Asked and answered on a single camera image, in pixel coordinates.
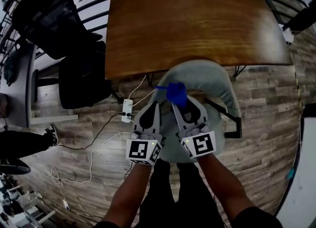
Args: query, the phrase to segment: gray upholstered chair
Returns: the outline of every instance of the gray upholstered chair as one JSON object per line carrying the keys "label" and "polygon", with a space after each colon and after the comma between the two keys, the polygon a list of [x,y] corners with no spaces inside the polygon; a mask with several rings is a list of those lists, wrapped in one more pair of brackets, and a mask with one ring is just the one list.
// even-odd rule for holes
{"label": "gray upholstered chair", "polygon": [[[220,154],[224,148],[225,138],[241,138],[241,113],[232,84],[225,69],[215,62],[208,60],[193,60],[177,65],[170,69],[160,80],[159,86],[168,86],[170,82],[184,83],[187,90],[201,90],[205,96],[217,97],[223,101],[226,108],[205,99],[205,108],[208,115],[208,123],[215,132],[216,152]],[[170,103],[166,99],[166,90],[156,89],[150,102],[157,101],[159,104]],[[236,132],[223,132],[221,115],[225,114],[236,125]],[[176,133],[179,132],[175,116],[171,111],[162,115],[162,127],[160,133],[166,138],[164,148],[159,156],[163,160],[176,163],[192,162],[180,145]]]}

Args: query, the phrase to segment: sneaker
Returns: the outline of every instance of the sneaker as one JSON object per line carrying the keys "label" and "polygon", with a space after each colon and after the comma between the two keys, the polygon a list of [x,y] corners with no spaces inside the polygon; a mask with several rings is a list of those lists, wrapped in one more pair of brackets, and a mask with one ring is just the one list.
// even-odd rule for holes
{"label": "sneaker", "polygon": [[57,131],[55,128],[55,125],[50,124],[49,127],[47,129],[45,129],[45,131],[47,133],[50,133],[53,136],[53,140],[54,140],[54,146],[57,145],[59,143],[59,139],[58,139],[58,135],[57,135]]}

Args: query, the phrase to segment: person's right arm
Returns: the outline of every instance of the person's right arm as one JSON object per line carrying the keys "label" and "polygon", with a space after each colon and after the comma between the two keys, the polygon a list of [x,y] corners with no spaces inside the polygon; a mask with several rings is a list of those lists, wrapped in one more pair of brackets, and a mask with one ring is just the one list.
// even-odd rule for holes
{"label": "person's right arm", "polygon": [[212,191],[221,202],[230,222],[243,210],[255,206],[238,178],[213,154],[198,158]]}

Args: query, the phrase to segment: white marker cube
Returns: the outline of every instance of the white marker cube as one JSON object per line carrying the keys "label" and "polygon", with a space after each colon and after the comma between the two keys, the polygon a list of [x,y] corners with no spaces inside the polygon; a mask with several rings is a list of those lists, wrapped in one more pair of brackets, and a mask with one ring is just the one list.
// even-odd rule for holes
{"label": "white marker cube", "polygon": [[216,151],[214,131],[183,138],[181,145],[191,159]]}
{"label": "white marker cube", "polygon": [[154,165],[162,146],[158,140],[126,140],[126,159],[137,164]]}

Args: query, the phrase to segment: person's arm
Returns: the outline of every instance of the person's arm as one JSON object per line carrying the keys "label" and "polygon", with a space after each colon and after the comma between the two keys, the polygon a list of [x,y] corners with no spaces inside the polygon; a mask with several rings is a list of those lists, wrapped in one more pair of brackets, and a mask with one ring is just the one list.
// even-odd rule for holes
{"label": "person's arm", "polygon": [[230,222],[244,209],[255,206],[238,178],[213,154],[198,158],[198,163]]}
{"label": "person's arm", "polygon": [[102,221],[120,228],[129,228],[145,195],[152,166],[135,164],[115,193],[110,208]]}

